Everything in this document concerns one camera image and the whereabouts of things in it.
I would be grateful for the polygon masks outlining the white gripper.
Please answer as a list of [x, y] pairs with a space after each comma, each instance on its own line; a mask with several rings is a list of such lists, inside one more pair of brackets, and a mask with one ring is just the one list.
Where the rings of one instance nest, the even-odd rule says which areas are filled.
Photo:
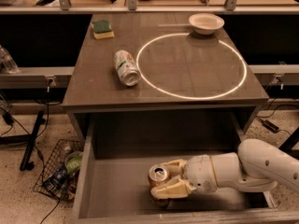
[[192, 191], [211, 193], [217, 190], [212, 161], [208, 155], [194, 156], [187, 161], [176, 159], [163, 162], [162, 166], [174, 177], [151, 189], [150, 194], [155, 199], [179, 199], [188, 197]]

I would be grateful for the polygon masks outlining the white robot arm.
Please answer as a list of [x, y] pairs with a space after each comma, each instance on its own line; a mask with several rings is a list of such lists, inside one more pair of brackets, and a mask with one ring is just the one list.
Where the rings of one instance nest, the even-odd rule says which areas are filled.
[[236, 152], [199, 155], [150, 167], [150, 194], [156, 200], [186, 198], [194, 192], [232, 188], [265, 192], [278, 183], [299, 191], [299, 160], [258, 139], [246, 139]]

